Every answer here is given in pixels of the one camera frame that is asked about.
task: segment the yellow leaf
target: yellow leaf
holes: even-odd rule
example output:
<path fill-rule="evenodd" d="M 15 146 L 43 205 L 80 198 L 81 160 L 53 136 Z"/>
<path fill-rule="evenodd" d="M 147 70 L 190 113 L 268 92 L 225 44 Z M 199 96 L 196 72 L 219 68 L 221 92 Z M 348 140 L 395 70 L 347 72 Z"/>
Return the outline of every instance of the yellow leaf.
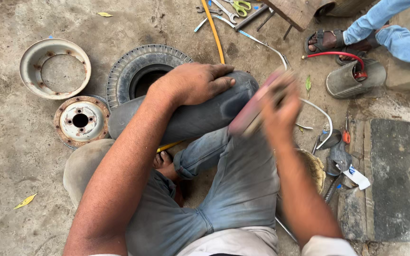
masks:
<path fill-rule="evenodd" d="M 113 15 L 108 14 L 108 13 L 106 13 L 106 12 L 97 12 L 97 14 L 99 14 L 99 15 L 102 16 L 102 17 L 112 17 L 112 16 L 113 16 Z"/>
<path fill-rule="evenodd" d="M 37 195 L 37 193 L 35 193 L 34 195 L 28 196 L 25 200 L 21 201 L 21 203 L 19 203 L 15 208 L 13 208 L 12 210 L 18 209 L 22 206 L 25 206 L 27 204 L 29 204 L 33 198 Z"/>

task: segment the rubber container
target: rubber container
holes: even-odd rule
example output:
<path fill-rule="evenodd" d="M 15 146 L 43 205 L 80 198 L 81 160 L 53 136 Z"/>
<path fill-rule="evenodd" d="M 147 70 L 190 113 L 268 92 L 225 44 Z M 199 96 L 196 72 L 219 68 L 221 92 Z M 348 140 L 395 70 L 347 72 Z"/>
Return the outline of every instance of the rubber container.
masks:
<path fill-rule="evenodd" d="M 254 95 L 259 84 L 244 71 L 234 71 L 226 76 L 234 78 L 235 85 L 202 104 L 179 107 L 172 115 L 160 145 L 202 136 L 230 124 Z M 145 96 L 135 98 L 112 111 L 108 121 L 112 138 L 118 138 L 144 99 Z"/>
<path fill-rule="evenodd" d="M 368 74 L 366 80 L 358 82 L 354 79 L 352 69 L 357 61 L 353 61 L 328 74 L 325 80 L 328 93 L 335 99 L 346 99 L 383 85 L 387 77 L 384 66 L 373 59 L 364 59 L 363 63 Z"/>

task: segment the man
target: man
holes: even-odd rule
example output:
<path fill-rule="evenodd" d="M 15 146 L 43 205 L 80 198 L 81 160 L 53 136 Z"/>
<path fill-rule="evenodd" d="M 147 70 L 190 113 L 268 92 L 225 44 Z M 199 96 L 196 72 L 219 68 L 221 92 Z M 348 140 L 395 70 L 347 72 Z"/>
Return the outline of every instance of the man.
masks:
<path fill-rule="evenodd" d="M 269 86 L 287 86 L 280 109 L 275 110 L 270 91 L 259 100 L 264 131 L 243 138 L 223 128 L 192 142 L 173 161 L 165 152 L 156 155 L 175 109 L 233 86 L 235 80 L 224 76 L 233 69 L 176 67 L 151 85 L 116 141 L 98 140 L 71 155 L 64 186 L 80 204 L 65 255 L 274 256 L 280 185 L 286 218 L 304 255 L 355 255 L 293 150 L 301 107 L 295 82 L 276 79 Z M 173 181 L 214 165 L 218 171 L 205 200 L 196 209 L 179 207 Z"/>
<path fill-rule="evenodd" d="M 357 19 L 347 30 L 317 31 L 306 38 L 307 54 L 338 50 L 359 57 L 368 50 L 383 45 L 396 58 L 410 62 L 410 32 L 398 25 L 388 25 L 395 14 L 410 7 L 410 0 L 381 0 Z M 344 65 L 352 58 L 340 55 L 337 62 Z"/>

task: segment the red air hose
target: red air hose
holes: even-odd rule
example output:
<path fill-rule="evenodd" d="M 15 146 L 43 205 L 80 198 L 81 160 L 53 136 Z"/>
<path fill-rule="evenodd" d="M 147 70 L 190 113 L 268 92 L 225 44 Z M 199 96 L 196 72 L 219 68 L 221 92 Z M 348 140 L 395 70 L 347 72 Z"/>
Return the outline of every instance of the red air hose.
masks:
<path fill-rule="evenodd" d="M 315 53 L 315 54 L 307 55 L 306 58 L 311 58 L 311 57 L 321 56 L 321 55 L 330 55 L 330 54 L 331 55 L 345 55 L 345 56 L 354 58 L 360 62 L 360 65 L 362 66 L 362 71 L 365 68 L 365 64 L 363 63 L 362 59 L 360 59 L 357 55 L 347 53 L 347 52 L 342 52 L 342 51 L 326 51 L 326 52 L 321 52 L 321 53 Z"/>

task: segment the man's left arm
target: man's left arm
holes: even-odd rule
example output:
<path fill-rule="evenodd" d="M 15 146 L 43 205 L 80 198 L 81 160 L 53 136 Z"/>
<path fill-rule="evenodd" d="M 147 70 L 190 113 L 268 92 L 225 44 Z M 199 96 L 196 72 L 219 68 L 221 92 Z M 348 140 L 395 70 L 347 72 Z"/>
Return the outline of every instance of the man's left arm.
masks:
<path fill-rule="evenodd" d="M 91 177 L 64 255 L 127 255 L 125 230 L 149 178 L 156 149 L 180 105 L 195 105 L 235 84 L 230 65 L 187 63 L 158 79 Z"/>

